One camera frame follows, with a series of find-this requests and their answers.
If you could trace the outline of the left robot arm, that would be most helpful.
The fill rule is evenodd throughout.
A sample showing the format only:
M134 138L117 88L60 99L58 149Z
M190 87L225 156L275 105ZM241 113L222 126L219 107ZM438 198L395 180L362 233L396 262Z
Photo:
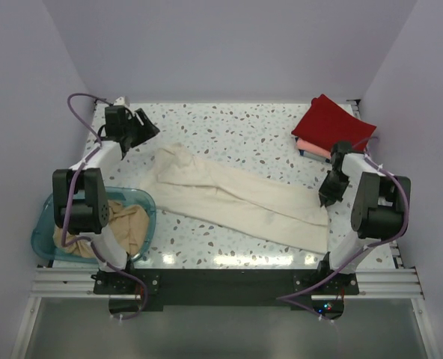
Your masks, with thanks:
M85 242L99 268L110 272L111 285L129 293L137 284L135 272L126 268L128 251L117 242L109 227L109 200L103 177L133 148L159 134L159 129L138 108L105 107L105 133L95 134L93 149L68 169L52 175L54 220L61 229L61 247Z

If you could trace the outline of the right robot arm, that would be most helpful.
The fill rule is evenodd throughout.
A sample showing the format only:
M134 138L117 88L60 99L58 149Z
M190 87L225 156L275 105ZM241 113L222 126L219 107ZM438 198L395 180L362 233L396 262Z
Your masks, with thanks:
M315 284L331 294L342 284L341 274L355 273L361 261L375 248L398 240L409 225L411 180L396 176L376 164L367 153L356 151L348 141L331 150L332 169L320 190L320 204L331 206L343 200L350 184L357 185L350 215L350 232L325 255L327 269L319 271Z

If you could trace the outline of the cream white t-shirt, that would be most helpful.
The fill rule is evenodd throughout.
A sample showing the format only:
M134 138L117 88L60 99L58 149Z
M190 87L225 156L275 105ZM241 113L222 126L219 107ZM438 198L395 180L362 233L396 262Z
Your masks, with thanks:
M279 245L328 250L329 215L316 190L202 159L182 144L156 151L140 188L168 212Z

